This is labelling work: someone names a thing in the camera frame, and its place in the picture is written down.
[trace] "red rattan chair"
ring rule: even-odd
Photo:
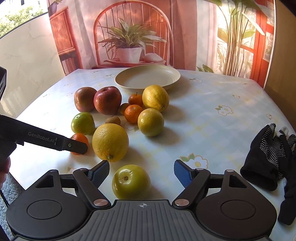
[[[122,18],[126,22],[131,21],[132,24],[149,23],[156,35],[167,42],[155,42],[154,47],[146,46],[145,52],[156,53],[166,61],[166,65],[173,65],[173,36],[167,16],[153,4],[139,0],[125,0],[110,5],[95,20],[94,43],[98,68],[108,66],[102,61],[116,58],[115,50],[107,52],[107,48],[98,42],[109,37],[105,27],[119,27],[118,18]]]

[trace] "human hand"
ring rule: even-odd
[[[3,183],[6,181],[9,168],[10,168],[10,158],[7,158],[4,166],[0,169],[0,190],[3,187]]]

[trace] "metal screw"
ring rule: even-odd
[[[94,204],[96,206],[102,207],[102,206],[106,206],[108,204],[108,201],[106,199],[97,199],[97,200],[94,200]]]
[[[187,199],[177,199],[175,201],[175,204],[177,206],[181,206],[181,207],[184,207],[184,206],[187,206],[189,204],[189,201]]]

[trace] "kiwi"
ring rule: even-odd
[[[119,119],[118,116],[111,116],[111,117],[107,118],[107,120],[105,121],[105,123],[106,124],[107,123],[113,123],[113,124],[117,124],[117,125],[120,126],[121,121],[120,121],[120,119]]]

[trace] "floral tablecloth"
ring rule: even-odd
[[[80,87],[97,90],[116,86],[114,78],[124,68],[82,70],[69,74],[37,98],[18,120],[71,137],[72,118],[78,113],[73,95]],[[173,164],[181,159],[192,168],[206,168],[211,173],[223,174],[225,169],[239,173],[249,152],[251,141],[268,123],[277,128],[292,127],[266,92],[253,80],[180,70],[181,78],[168,90],[170,105],[163,112],[165,129],[154,138],[145,137],[137,126],[130,125],[120,116],[130,146],[119,162],[111,163],[110,174],[99,188],[111,201],[115,196],[111,180],[116,170],[126,164],[143,167],[152,181],[151,199],[172,202],[184,189],[173,173]],[[120,89],[123,102],[129,94]],[[93,112],[96,125],[107,116]],[[92,168],[101,160],[92,148],[84,156],[67,151],[55,151],[25,143],[11,155],[11,174],[27,189],[50,169],[60,174]],[[284,199],[283,181],[274,192],[257,188],[276,208]],[[296,240],[296,222],[287,227],[276,223],[270,238],[273,241]]]

